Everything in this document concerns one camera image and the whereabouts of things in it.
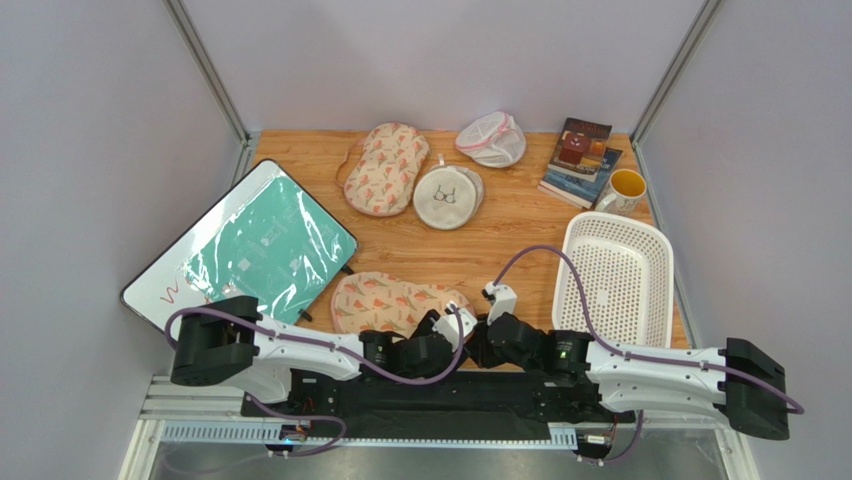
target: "perforated basket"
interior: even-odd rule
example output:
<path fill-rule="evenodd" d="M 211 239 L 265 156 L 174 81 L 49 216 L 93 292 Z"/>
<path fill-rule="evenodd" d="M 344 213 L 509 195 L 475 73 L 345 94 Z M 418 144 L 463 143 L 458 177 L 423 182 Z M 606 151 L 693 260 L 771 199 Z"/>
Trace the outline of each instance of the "perforated basket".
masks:
<path fill-rule="evenodd" d="M 568 224 L 562 251 L 580 273 L 598 333 L 616 342 L 671 346 L 674 267 L 662 232 L 629 218 L 585 212 Z M 553 327 L 588 331 L 564 262 L 556 278 Z"/>

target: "blue book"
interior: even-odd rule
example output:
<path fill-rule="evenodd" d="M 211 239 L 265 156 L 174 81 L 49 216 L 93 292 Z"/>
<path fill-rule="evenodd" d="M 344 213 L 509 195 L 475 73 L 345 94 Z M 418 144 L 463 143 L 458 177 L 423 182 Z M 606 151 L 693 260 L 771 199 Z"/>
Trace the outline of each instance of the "blue book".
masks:
<path fill-rule="evenodd" d="M 590 208 L 595 199 L 606 186 L 609 176 L 615 169 L 615 164 L 621 158 L 622 151 L 607 148 L 604 152 L 603 163 L 594 180 L 584 180 L 573 175 L 559 172 L 552 168 L 539 183 L 539 190 L 549 193 L 561 200 L 573 203 L 581 208 Z"/>

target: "gray floor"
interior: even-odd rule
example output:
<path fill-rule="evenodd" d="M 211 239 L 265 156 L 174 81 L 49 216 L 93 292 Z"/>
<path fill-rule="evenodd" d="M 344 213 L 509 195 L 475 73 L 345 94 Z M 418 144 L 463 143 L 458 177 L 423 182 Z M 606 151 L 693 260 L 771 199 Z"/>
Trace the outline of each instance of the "gray floor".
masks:
<path fill-rule="evenodd" d="M 629 438 L 617 438 L 617 448 Z M 181 469 L 226 465 L 264 452 L 255 445 L 163 444 L 151 480 L 186 479 L 162 468 L 159 460 Z M 604 468 L 578 464 L 570 452 L 426 448 L 338 448 L 316 457 L 263 459 L 225 472 L 220 479 L 433 480 L 433 479 L 727 479 L 713 431 L 646 431 L 630 458 Z"/>

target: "white plastic basket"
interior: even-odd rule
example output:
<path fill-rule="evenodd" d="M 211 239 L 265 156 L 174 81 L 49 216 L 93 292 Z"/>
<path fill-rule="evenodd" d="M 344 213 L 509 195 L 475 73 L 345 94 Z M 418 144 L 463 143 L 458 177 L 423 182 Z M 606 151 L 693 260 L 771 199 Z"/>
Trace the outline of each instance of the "white plastic basket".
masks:
<path fill-rule="evenodd" d="M 494 112 L 476 119 L 456 137 L 456 148 L 474 162 L 492 168 L 514 165 L 527 149 L 527 139 L 515 119 Z"/>
<path fill-rule="evenodd" d="M 562 251 L 586 291 L 592 324 L 616 342 L 670 347 L 674 262 L 672 247 L 654 227 L 608 213 L 585 212 L 568 224 Z M 559 264 L 553 327 L 587 332 L 571 270 Z"/>

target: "white mesh bag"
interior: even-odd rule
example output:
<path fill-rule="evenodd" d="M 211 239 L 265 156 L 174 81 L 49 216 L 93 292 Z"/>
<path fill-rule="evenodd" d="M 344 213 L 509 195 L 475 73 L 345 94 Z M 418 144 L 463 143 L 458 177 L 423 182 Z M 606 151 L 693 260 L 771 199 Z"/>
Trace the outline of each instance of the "white mesh bag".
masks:
<path fill-rule="evenodd" d="M 426 225 L 454 230 L 470 220 L 485 196 L 485 184 L 476 172 L 456 165 L 432 167 L 414 188 L 414 210 Z"/>
<path fill-rule="evenodd" d="M 527 140 L 515 119 L 498 111 L 462 130 L 456 137 L 456 148 L 480 165 L 503 168 L 521 159 Z"/>

